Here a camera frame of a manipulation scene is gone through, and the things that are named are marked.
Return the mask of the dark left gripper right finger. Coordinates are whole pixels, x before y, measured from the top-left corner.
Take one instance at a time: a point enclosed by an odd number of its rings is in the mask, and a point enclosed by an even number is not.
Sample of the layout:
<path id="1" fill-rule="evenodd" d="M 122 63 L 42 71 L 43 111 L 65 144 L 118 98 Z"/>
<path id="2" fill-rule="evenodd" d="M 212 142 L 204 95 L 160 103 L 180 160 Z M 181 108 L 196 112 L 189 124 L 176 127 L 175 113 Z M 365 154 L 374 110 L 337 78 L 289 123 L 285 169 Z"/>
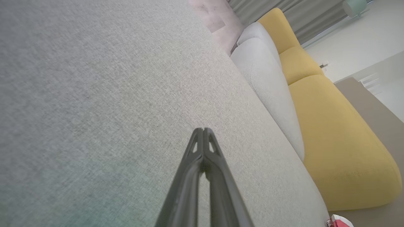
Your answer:
<path id="1" fill-rule="evenodd" d="M 254 227 L 212 129 L 204 129 L 204 165 L 210 182 L 211 227 Z"/>

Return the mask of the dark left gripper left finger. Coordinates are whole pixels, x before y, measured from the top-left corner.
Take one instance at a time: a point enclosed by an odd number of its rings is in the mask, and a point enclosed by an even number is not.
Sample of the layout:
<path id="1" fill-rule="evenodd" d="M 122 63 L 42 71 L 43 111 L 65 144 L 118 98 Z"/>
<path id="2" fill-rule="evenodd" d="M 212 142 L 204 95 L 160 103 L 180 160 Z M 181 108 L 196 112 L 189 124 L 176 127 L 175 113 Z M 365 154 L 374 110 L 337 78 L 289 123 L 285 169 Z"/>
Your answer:
<path id="1" fill-rule="evenodd" d="M 203 129 L 196 128 L 180 161 L 155 227 L 197 227 L 202 148 Z"/>

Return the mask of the red white sports jersey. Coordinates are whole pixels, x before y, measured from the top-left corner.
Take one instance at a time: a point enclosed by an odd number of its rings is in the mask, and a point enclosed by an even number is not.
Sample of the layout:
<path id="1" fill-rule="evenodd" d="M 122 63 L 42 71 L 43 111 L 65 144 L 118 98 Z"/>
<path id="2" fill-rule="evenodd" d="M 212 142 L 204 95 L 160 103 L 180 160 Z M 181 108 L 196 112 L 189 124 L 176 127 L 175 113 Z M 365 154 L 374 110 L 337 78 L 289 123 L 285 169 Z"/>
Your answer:
<path id="1" fill-rule="evenodd" d="M 354 227 L 352 222 L 347 218 L 333 214 L 329 220 L 326 221 L 327 227 Z"/>

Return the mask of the grey sofa back cushion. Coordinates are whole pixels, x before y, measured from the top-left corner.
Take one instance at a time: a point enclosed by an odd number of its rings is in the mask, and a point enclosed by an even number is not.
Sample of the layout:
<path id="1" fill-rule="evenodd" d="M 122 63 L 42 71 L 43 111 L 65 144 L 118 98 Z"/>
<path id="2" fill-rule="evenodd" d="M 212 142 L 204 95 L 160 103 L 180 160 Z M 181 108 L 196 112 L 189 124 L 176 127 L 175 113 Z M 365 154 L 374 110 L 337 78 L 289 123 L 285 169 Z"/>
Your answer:
<path id="1" fill-rule="evenodd" d="M 284 76 L 280 56 L 267 30 L 254 22 L 246 27 L 231 60 L 262 104 L 304 160 L 305 149 L 294 102 Z"/>

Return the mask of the grey sofa seat cushion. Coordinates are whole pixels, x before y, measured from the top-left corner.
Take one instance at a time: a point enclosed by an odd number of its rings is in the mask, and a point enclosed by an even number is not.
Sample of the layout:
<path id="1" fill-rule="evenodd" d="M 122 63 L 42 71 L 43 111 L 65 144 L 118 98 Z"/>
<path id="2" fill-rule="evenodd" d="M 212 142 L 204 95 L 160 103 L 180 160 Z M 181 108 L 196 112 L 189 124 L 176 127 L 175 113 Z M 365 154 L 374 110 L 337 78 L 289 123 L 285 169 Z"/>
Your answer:
<path id="1" fill-rule="evenodd" d="M 296 151 L 188 0 L 0 0 L 0 227 L 155 227 L 199 127 L 255 227 L 326 227 Z"/>

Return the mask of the yellow sofa back cushion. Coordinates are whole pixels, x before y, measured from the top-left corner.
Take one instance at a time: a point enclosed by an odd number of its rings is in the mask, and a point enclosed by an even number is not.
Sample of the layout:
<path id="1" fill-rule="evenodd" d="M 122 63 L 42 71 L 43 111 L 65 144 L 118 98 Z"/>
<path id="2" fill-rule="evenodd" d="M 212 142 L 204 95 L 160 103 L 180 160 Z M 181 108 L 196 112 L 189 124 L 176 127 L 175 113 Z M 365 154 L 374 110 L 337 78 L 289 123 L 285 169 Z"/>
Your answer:
<path id="1" fill-rule="evenodd" d="M 300 46 L 287 49 L 279 55 L 287 84 L 291 85 L 308 76 L 322 75 L 324 72 L 312 57 Z"/>
<path id="2" fill-rule="evenodd" d="M 271 9 L 260 17 L 257 22 L 271 36 L 279 54 L 292 47 L 301 47 L 284 13 L 279 8 Z"/>

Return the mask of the white slatted fixture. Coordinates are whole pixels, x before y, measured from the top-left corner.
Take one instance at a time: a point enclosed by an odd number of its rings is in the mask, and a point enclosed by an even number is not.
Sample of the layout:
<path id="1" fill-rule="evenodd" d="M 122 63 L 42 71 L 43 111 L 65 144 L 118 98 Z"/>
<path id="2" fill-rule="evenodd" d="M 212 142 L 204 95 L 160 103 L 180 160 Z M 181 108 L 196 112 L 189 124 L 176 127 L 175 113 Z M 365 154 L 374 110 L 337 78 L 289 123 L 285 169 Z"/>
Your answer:
<path id="1" fill-rule="evenodd" d="M 385 90 L 386 84 L 390 82 L 388 76 L 380 73 L 373 73 L 359 79 L 359 82 L 367 89 L 372 95 L 376 96 Z"/>

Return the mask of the grey pleated curtain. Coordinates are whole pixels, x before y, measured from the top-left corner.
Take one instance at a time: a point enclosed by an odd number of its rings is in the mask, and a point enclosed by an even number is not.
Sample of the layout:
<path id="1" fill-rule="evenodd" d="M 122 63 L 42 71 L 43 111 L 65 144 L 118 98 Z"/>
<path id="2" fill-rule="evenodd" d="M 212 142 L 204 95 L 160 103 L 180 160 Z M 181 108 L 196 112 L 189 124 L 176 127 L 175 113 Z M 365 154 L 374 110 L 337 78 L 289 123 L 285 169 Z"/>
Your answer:
<path id="1" fill-rule="evenodd" d="M 303 44 L 348 17 L 343 0 L 227 0 L 247 27 L 271 9 L 285 15 L 299 43 Z"/>

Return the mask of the pale green round object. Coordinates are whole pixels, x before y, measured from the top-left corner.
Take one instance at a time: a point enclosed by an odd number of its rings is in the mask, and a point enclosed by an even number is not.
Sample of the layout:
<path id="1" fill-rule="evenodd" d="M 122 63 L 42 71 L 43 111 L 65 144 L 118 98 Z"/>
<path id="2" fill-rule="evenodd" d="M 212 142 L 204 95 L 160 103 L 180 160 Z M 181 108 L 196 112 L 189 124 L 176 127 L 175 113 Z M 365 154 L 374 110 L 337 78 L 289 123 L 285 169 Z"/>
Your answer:
<path id="1" fill-rule="evenodd" d="M 342 8 L 350 17 L 360 17 L 367 8 L 367 0 L 343 0 Z"/>

